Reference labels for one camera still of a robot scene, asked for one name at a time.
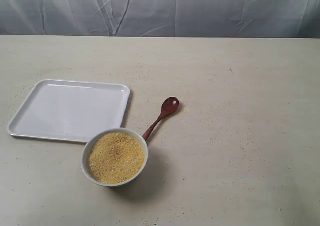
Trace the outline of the dark red wooden spoon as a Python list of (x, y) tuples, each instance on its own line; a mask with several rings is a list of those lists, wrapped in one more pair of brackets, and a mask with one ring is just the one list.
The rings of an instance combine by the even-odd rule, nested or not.
[(179, 108), (180, 102), (177, 97), (169, 97), (167, 98), (162, 106), (161, 106), (161, 112), (159, 117), (156, 119), (156, 121), (148, 128), (148, 130), (143, 134), (143, 138), (145, 141), (148, 140), (149, 136), (151, 135), (152, 131), (155, 129), (157, 124), (163, 120), (165, 117), (171, 115)]

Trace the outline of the white ceramic bowl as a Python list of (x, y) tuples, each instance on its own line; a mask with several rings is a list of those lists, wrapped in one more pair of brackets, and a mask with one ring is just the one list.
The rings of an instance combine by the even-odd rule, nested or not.
[[(108, 133), (112, 133), (112, 132), (122, 132), (122, 133), (126, 133), (128, 135), (130, 135), (131, 137), (135, 138), (139, 144), (142, 146), (142, 148), (144, 149), (144, 153), (145, 153), (145, 158), (144, 158), (144, 163), (142, 165), (142, 168), (139, 170), (139, 172), (131, 179), (122, 182), (122, 183), (118, 183), (118, 184), (106, 184), (106, 183), (102, 183), (97, 181), (95, 178), (92, 177), (91, 173), (89, 172), (89, 167), (88, 167), (88, 159), (89, 159), (89, 155), (90, 152), (93, 148), (93, 146), (95, 145), (95, 143), (104, 135), (108, 134)], [(124, 186), (130, 182), (132, 182), (133, 180), (135, 180), (143, 171), (143, 169), (145, 168), (147, 161), (148, 161), (148, 157), (149, 157), (149, 149), (148, 149), (148, 144), (147, 142), (144, 140), (144, 138), (142, 136), (140, 136), (139, 134), (137, 134), (136, 132), (134, 132), (131, 129), (127, 129), (127, 128), (114, 128), (114, 129), (110, 129), (107, 131), (103, 131), (101, 133), (99, 133), (98, 135), (96, 135), (94, 138), (92, 138), (84, 147), (82, 156), (81, 156), (81, 167), (83, 170), (83, 173), (85, 174), (85, 176), (92, 181), (93, 183), (100, 185), (100, 186), (104, 186), (104, 187), (120, 187), (120, 186)]]

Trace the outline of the yellow millet grains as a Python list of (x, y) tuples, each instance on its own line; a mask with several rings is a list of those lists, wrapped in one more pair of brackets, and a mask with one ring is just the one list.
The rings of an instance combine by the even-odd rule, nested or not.
[(92, 177), (106, 184), (118, 184), (133, 178), (142, 168), (145, 151), (139, 142), (122, 132), (102, 136), (88, 157)]

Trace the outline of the white rectangular tray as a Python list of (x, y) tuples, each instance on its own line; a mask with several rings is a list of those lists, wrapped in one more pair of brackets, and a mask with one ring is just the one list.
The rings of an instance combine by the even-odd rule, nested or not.
[(44, 79), (7, 125), (14, 137), (87, 143), (122, 125), (131, 89), (125, 84)]

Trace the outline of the white wrinkled backdrop curtain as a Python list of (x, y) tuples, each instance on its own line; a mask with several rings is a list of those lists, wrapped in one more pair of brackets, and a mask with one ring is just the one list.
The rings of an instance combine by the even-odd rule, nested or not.
[(318, 38), (320, 0), (0, 0), (0, 32)]

